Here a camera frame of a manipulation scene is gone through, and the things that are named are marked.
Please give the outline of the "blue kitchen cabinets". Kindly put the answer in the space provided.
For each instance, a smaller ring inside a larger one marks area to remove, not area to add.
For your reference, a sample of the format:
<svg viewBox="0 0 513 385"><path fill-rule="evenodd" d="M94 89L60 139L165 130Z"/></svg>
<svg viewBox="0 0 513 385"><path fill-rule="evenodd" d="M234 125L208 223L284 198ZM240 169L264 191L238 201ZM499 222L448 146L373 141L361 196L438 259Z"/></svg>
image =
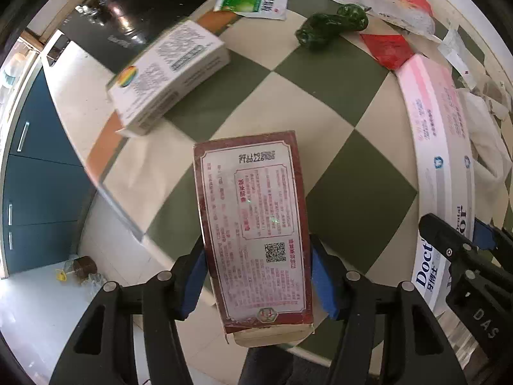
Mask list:
<svg viewBox="0 0 513 385"><path fill-rule="evenodd" d="M2 245L8 275L66 260L77 250L94 187L57 115L41 66L22 90L8 136Z"/></svg>

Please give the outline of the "torn white wrapper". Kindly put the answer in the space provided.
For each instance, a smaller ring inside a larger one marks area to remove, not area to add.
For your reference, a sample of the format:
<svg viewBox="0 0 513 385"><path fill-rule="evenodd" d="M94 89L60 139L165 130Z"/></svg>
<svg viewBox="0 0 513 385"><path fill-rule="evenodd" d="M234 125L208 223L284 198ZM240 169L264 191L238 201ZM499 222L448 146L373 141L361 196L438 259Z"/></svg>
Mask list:
<svg viewBox="0 0 513 385"><path fill-rule="evenodd" d="M469 90L474 90L477 86L477 73L470 52L456 29L448 30L441 44L438 45L438 50L459 73L465 86Z"/></svg>

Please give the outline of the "white Doctor toothpaste box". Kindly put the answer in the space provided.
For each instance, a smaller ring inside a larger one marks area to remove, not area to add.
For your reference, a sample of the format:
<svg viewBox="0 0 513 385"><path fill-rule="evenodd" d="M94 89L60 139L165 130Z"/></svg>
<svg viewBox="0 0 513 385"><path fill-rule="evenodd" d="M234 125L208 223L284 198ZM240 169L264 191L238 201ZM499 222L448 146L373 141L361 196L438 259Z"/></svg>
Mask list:
<svg viewBox="0 0 513 385"><path fill-rule="evenodd" d="M473 238L475 178L469 130L449 70L415 54L397 71L412 131L419 215Z"/></svg>

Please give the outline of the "white green medicine box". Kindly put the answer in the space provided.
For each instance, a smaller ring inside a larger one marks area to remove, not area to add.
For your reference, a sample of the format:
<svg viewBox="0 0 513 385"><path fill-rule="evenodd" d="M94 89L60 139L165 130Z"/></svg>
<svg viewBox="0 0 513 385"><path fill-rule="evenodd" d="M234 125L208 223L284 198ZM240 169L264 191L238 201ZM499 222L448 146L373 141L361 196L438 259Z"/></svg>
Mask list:
<svg viewBox="0 0 513 385"><path fill-rule="evenodd" d="M106 85L118 134L144 136L199 84L230 62L225 43L186 20L163 32Z"/></svg>

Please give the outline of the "white crumpled tissue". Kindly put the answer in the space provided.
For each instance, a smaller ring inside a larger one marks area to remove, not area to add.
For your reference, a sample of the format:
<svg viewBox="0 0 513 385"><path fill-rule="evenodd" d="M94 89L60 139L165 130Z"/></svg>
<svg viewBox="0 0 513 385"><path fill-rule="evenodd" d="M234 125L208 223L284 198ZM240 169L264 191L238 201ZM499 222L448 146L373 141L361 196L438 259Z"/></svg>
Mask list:
<svg viewBox="0 0 513 385"><path fill-rule="evenodd" d="M457 94L463 106L470 142L484 161L475 166L475 184L478 193L492 202L511 170L512 161L485 100L466 89L458 89Z"/></svg>

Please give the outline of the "cooking oil bottle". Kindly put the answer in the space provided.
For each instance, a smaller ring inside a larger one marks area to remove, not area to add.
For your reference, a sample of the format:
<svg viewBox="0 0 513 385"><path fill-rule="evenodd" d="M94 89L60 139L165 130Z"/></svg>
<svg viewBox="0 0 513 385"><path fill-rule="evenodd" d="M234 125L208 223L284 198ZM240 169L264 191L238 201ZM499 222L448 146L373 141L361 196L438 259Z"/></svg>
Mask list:
<svg viewBox="0 0 513 385"><path fill-rule="evenodd" d="M96 273L96 263L89 255L84 255L66 261L61 269L56 270L55 275L59 282L82 284L89 279L89 276Z"/></svg>

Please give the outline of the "red medicine box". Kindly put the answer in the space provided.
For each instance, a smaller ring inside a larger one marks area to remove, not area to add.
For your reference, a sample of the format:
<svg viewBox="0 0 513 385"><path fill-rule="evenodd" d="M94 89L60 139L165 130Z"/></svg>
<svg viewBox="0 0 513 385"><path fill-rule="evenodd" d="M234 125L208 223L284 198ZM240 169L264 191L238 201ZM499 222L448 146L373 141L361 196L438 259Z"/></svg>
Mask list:
<svg viewBox="0 0 513 385"><path fill-rule="evenodd" d="M303 174L292 130L194 147L198 212L223 329L254 348L314 329Z"/></svg>

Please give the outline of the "green white checkered tablecloth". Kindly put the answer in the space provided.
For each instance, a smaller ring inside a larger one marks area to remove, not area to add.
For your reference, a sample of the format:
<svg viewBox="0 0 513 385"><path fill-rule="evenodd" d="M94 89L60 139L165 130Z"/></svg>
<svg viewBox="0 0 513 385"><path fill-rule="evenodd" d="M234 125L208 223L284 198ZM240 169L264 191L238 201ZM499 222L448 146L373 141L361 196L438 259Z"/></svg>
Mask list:
<svg viewBox="0 0 513 385"><path fill-rule="evenodd" d="M299 230L282 186L297 162L303 228L348 268L396 285L416 277L420 190L416 154L396 75L349 34L326 49L297 43L310 15L331 0L289 0L283 21L207 11L198 23L230 61L175 101L144 136L124 137L115 109L87 166L135 238L167 261L201 236L194 149L217 144L237 188L228 217L214 214L225 244L261 247L273 269L297 267Z"/></svg>

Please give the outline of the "green pepper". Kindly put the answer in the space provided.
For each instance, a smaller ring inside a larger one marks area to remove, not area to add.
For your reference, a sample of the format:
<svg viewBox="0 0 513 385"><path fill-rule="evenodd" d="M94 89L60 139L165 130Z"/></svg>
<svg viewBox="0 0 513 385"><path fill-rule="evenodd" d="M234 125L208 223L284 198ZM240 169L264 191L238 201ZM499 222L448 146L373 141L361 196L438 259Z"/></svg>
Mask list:
<svg viewBox="0 0 513 385"><path fill-rule="evenodd" d="M342 33L365 30L369 10L358 4L343 4L335 14L315 13L296 30L295 37L304 48L321 50Z"/></svg>

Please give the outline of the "plastic bags on floor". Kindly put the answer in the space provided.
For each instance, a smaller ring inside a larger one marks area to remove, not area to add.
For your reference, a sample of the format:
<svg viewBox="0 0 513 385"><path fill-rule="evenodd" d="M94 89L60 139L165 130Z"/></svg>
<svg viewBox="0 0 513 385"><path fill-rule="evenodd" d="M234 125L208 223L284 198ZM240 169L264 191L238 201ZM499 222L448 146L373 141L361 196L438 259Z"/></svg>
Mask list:
<svg viewBox="0 0 513 385"><path fill-rule="evenodd" d="M87 278L82 281L81 286L85 288L92 297L94 297L105 282L107 282L107 280L102 274L94 273L89 274Z"/></svg>

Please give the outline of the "red sauce packet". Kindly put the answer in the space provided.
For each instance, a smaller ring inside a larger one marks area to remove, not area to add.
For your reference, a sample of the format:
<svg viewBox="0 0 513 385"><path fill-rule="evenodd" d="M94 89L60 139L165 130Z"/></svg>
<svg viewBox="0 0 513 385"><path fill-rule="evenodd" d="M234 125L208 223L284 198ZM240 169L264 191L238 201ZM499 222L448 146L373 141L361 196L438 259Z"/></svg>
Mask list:
<svg viewBox="0 0 513 385"><path fill-rule="evenodd" d="M398 70L414 56L414 51L402 35L361 34L370 54L390 71Z"/></svg>

